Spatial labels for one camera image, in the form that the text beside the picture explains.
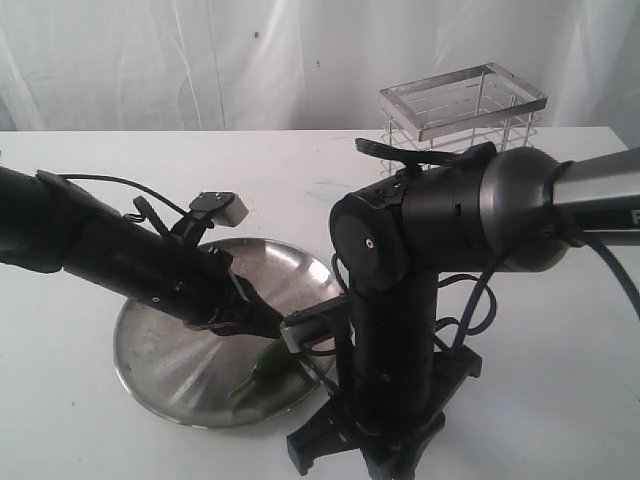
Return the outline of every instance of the white curtain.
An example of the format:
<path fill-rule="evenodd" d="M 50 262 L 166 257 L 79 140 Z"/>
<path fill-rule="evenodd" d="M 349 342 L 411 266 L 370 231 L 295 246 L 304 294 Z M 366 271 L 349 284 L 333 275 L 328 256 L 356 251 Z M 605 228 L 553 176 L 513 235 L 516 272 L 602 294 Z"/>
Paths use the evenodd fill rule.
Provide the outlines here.
<path fill-rule="evenodd" d="M 638 0 L 0 0 L 0 129 L 375 128 L 381 88 L 497 62 L 640 145 L 638 52 Z"/>

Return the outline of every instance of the wire rack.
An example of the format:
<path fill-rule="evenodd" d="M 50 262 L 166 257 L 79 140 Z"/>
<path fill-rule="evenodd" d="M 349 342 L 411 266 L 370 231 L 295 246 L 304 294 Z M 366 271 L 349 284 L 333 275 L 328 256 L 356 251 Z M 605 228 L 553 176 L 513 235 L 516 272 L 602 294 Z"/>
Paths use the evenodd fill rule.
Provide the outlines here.
<path fill-rule="evenodd" d="M 547 97 L 489 63 L 380 92 L 385 143 L 410 150 L 464 151 L 493 142 L 498 151 L 532 145 Z M 383 174 L 396 166 L 383 161 Z"/>

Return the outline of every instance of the table surface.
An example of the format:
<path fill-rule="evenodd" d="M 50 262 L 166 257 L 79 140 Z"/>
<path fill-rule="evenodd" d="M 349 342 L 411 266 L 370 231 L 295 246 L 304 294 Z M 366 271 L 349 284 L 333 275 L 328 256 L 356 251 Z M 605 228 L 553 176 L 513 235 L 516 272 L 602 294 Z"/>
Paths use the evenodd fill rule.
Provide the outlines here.
<path fill-rule="evenodd" d="M 259 236 L 327 262 L 327 219 L 345 193 L 380 176 L 355 152 L 375 131 L 1 133 L 2 165 L 33 174 L 102 173 L 146 184 L 178 204 L 200 191 L 240 193 L 250 216 L 207 239 Z M 559 160 L 623 150 L 608 128 L 540 128 L 536 145 Z M 120 211 L 137 195 L 85 183 Z M 167 222 L 175 214 L 158 207 Z M 615 250 L 640 278 L 640 250 Z M 0 478 L 295 479 L 285 436 L 325 401 L 224 431 L 179 426 L 122 388 L 112 334 L 124 299 L 66 273 L 0 266 Z M 637 478 L 640 322 L 592 252 L 570 252 L 539 274 L 498 274 L 496 322 L 469 340 L 484 358 L 445 413 L 417 478 Z M 467 287 L 441 291 L 459 315 Z M 310 479 L 368 478 L 359 452 L 316 462 Z"/>

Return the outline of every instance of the stainless steel plate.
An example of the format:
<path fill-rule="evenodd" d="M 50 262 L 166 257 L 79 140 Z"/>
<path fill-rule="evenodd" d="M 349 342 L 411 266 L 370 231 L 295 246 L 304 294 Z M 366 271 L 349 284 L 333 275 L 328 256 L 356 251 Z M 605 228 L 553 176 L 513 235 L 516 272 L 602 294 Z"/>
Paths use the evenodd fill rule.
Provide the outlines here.
<path fill-rule="evenodd" d="M 340 292 L 327 267 L 291 245 L 257 238 L 210 245 L 231 253 L 232 270 L 249 279 L 262 298 L 284 315 Z M 248 335 L 194 332 L 174 317 L 129 300 L 116 325 L 114 355 L 122 383 L 145 408 L 177 423 L 225 428 L 287 411 L 318 386 L 300 368 L 230 398 L 270 342 Z M 327 357 L 316 360 L 325 372 L 332 363 Z"/>

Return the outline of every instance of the wire basket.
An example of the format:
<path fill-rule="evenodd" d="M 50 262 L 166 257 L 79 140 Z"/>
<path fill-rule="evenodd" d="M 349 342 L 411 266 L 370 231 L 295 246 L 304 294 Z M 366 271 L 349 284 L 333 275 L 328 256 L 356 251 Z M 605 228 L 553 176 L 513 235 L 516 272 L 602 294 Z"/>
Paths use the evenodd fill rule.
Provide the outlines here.
<path fill-rule="evenodd" d="M 380 91 L 383 141 L 410 150 L 464 151 L 493 142 L 498 151 L 531 145 L 547 96 L 495 63 Z M 392 162 L 383 162 L 392 174 Z"/>

